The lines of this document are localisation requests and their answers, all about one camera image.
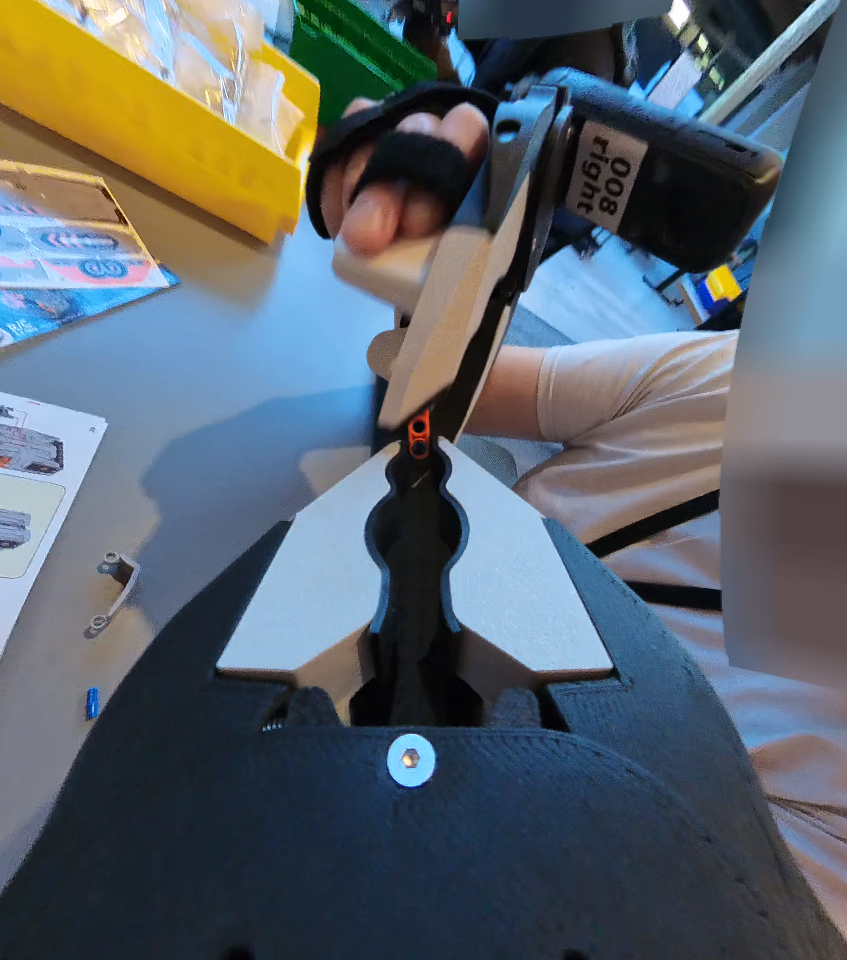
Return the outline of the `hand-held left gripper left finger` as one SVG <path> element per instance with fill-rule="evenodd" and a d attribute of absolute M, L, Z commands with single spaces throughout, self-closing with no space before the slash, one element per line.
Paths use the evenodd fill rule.
<path fill-rule="evenodd" d="M 393 442 L 301 510 L 217 661 L 224 676 L 319 688 L 349 702 L 373 676 L 364 638 L 382 572 L 367 546 Z"/>

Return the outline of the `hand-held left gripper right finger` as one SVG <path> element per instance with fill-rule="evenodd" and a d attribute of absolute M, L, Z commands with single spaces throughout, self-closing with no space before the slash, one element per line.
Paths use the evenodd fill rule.
<path fill-rule="evenodd" d="M 614 665 L 544 517 L 453 444 L 447 494 L 464 516 L 449 572 L 462 629 L 458 672 L 484 700 L 504 690 L 602 680 Z"/>

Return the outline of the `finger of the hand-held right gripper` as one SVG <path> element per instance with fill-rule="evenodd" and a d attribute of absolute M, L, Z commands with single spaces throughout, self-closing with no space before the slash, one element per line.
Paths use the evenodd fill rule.
<path fill-rule="evenodd" d="M 381 429 L 398 431 L 454 382 L 490 297 L 514 260 L 529 187 L 526 174 L 495 234 L 468 225 L 442 234 L 392 366 L 377 419 Z"/>
<path fill-rule="evenodd" d="M 453 382 L 430 407 L 432 438 L 455 442 L 463 433 L 498 359 L 511 326 L 517 296 L 504 292 L 491 294 L 484 316 L 465 349 L 461 366 Z"/>

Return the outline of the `person's right forearm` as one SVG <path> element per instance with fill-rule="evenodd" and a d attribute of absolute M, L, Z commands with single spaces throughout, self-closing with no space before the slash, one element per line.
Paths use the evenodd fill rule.
<path fill-rule="evenodd" d="M 543 442 L 546 437 L 538 414 L 540 376 L 545 361 L 562 350 L 503 345 L 465 423 L 464 433 Z"/>

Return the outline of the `grey desk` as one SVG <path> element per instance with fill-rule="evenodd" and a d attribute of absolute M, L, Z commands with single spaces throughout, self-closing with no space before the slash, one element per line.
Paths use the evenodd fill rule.
<path fill-rule="evenodd" d="M 0 890 L 36 840 L 108 698 L 168 618 L 320 473 L 356 463 L 368 400 L 366 341 L 385 309 L 327 270 L 307 223 L 262 246 L 140 177 L 0 106 L 0 159 L 96 173 L 176 289 L 0 352 L 0 392 L 107 423 L 94 462 L 0 660 Z M 122 553 L 141 573 L 98 571 Z"/>

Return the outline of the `person's right hand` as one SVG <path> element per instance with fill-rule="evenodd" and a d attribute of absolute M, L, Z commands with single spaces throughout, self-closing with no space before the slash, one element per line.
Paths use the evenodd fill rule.
<path fill-rule="evenodd" d="M 459 210 L 473 185 L 489 145 L 489 123 L 470 103 L 456 105 L 444 115 L 419 111 L 401 118 L 381 134 L 397 134 L 400 155 L 425 163 L 437 158 L 434 144 L 449 144 L 453 172 L 459 184 L 436 193 L 405 176 L 385 178 L 358 189 L 366 168 L 378 150 L 373 139 L 341 155 L 326 166 L 320 191 L 320 210 L 328 238 L 344 238 L 355 254 L 372 258 L 395 242 L 422 239 L 441 232 Z"/>

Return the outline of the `pale wooden pole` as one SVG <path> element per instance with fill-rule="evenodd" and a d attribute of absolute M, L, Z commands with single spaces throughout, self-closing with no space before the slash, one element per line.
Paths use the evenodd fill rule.
<path fill-rule="evenodd" d="M 814 1 L 773 43 L 700 115 L 718 126 L 735 113 L 787 59 L 798 52 L 836 14 L 840 1 Z"/>

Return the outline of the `grey curved panel piece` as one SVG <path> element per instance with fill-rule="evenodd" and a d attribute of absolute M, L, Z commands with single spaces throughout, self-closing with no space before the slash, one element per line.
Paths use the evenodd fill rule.
<path fill-rule="evenodd" d="M 90 641 L 99 638 L 125 607 L 140 580 L 142 568 L 135 559 L 116 551 L 108 551 L 98 566 L 98 571 L 118 583 L 120 589 L 109 610 L 94 616 L 88 624 L 84 636 Z"/>

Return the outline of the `green storage bin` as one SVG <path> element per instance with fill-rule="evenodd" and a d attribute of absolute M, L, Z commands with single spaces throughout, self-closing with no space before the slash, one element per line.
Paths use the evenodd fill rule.
<path fill-rule="evenodd" d="M 356 99 L 381 101 L 437 80 L 433 60 L 349 1 L 295 1 L 291 58 L 317 78 L 327 128 Z"/>

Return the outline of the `pile of clear plastic bags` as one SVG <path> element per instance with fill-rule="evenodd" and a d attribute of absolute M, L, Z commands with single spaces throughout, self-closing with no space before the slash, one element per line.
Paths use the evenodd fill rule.
<path fill-rule="evenodd" d="M 256 142 L 285 156 L 304 114 L 286 73 L 260 58 L 265 20 L 253 2 L 44 1 Z"/>

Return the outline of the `yellow storage bin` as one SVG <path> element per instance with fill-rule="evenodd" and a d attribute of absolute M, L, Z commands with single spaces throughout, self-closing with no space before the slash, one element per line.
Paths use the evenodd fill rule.
<path fill-rule="evenodd" d="M 252 58 L 283 75 L 301 124 L 285 153 L 42 2 L 0 2 L 0 105 L 265 243 L 294 234 L 318 128 L 317 78 L 268 43 Z"/>

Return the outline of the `sticker sheet on cardboard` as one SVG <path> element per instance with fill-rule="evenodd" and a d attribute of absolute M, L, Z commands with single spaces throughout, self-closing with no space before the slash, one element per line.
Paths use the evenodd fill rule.
<path fill-rule="evenodd" d="M 0 160 L 0 290 L 168 285 L 101 177 Z"/>

